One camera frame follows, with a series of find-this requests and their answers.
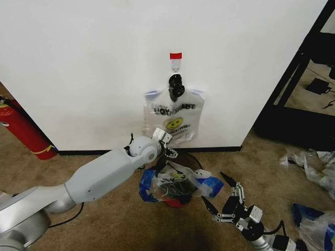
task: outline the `smiley face logo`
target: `smiley face logo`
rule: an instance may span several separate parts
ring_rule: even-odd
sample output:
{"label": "smiley face logo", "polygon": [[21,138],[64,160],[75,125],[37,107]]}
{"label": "smiley face logo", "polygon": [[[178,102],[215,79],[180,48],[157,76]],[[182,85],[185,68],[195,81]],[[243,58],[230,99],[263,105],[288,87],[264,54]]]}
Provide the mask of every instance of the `smiley face logo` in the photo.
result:
{"label": "smiley face logo", "polygon": [[183,123],[183,119],[182,118],[177,118],[177,119],[172,120],[171,122],[169,122],[167,124],[166,128],[168,128],[169,130],[173,130],[173,129],[176,129],[177,127],[179,127],[182,123]]}

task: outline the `plastic wrap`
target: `plastic wrap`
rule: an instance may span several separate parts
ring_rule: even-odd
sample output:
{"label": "plastic wrap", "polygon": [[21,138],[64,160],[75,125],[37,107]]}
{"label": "plastic wrap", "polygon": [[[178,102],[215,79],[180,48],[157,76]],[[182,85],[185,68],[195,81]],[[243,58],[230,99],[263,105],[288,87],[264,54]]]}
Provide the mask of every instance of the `plastic wrap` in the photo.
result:
{"label": "plastic wrap", "polygon": [[285,168],[288,168],[289,164],[298,165],[305,172],[308,180],[324,187],[335,200],[334,157],[334,152],[301,151],[296,154],[287,150],[286,155],[280,158],[280,165]]}
{"label": "plastic wrap", "polygon": [[302,219],[299,236],[309,251],[335,250],[335,212],[326,212],[315,220]]}

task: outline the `robotic hand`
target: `robotic hand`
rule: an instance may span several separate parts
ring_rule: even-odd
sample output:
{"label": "robotic hand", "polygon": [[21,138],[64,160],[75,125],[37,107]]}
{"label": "robotic hand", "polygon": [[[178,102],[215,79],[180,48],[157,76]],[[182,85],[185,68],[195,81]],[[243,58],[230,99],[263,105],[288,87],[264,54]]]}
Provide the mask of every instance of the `robotic hand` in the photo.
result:
{"label": "robotic hand", "polygon": [[[221,172],[221,175],[232,187],[232,195],[224,205],[222,213],[218,213],[218,210],[202,196],[207,210],[213,214],[213,220],[220,223],[234,224],[255,250],[294,251],[296,244],[286,236],[284,222],[281,221],[275,230],[266,232],[267,229],[261,222],[263,211],[255,205],[248,208],[244,206],[245,197],[242,184],[236,183],[223,172]],[[276,234],[281,227],[283,227],[284,235]]]}
{"label": "robotic hand", "polygon": [[62,213],[76,204],[101,198],[160,154],[176,158],[166,147],[172,136],[156,128],[152,138],[132,141],[80,167],[64,184],[37,186],[0,203],[0,251],[25,251],[50,225],[47,213]]}

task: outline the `fire extinguisher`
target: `fire extinguisher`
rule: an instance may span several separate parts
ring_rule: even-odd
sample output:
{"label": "fire extinguisher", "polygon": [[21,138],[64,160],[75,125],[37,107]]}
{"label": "fire extinguisher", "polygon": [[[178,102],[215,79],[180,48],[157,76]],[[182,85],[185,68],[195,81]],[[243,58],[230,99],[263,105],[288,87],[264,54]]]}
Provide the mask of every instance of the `fire extinguisher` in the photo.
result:
{"label": "fire extinguisher", "polygon": [[50,159],[56,155],[54,146],[50,144],[16,100],[0,97],[0,123],[39,159]]}

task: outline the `beige carpet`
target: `beige carpet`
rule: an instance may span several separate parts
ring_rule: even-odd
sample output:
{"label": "beige carpet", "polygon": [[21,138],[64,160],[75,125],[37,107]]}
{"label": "beige carpet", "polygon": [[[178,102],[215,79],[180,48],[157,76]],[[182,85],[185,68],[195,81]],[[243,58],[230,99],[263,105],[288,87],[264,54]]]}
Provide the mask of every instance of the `beige carpet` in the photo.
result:
{"label": "beige carpet", "polygon": [[[65,182],[76,169],[96,158],[56,156],[40,161],[5,128],[0,128],[0,138],[0,190],[10,193]],[[292,203],[334,210],[335,201],[297,167],[279,166],[286,147],[297,149],[260,139],[251,132],[241,152],[194,155],[216,177],[223,170],[242,182],[247,205],[263,209],[263,223],[274,229],[282,219],[288,234],[296,239]],[[32,250],[252,250],[234,226],[213,222],[200,198],[181,209],[143,202],[138,194],[142,172],[136,171],[104,198],[86,203],[78,218],[47,231]],[[211,201],[220,209],[229,195],[230,188],[225,185]],[[52,215],[52,223],[70,218],[78,209]]]}

